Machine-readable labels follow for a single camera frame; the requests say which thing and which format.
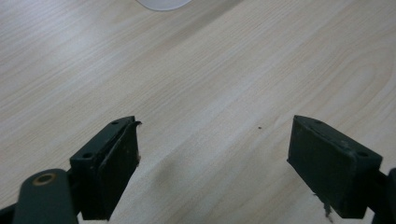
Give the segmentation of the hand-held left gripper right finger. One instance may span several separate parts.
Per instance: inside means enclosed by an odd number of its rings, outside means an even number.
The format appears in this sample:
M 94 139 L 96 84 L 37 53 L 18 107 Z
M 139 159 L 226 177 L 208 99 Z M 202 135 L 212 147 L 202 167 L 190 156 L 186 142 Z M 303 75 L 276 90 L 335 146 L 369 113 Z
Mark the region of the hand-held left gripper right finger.
M 305 184 L 342 218 L 362 218 L 365 193 L 382 157 L 330 125 L 293 118 L 288 163 Z

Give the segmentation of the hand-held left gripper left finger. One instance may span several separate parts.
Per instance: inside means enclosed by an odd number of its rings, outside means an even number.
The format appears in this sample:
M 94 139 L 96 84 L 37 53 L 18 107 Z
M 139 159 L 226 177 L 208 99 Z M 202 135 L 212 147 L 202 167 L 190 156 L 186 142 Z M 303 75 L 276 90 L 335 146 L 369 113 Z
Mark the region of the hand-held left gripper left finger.
M 109 220 L 140 157 L 135 117 L 111 121 L 70 158 L 76 210 L 85 220 Z

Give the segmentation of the white round plate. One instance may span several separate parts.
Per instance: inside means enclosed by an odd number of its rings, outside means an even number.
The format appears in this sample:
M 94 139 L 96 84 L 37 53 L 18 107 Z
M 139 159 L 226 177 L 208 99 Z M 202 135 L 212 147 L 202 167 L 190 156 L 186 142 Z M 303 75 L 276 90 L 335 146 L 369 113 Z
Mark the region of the white round plate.
M 169 11 L 187 5 L 191 0 L 136 0 L 140 5 L 154 11 Z

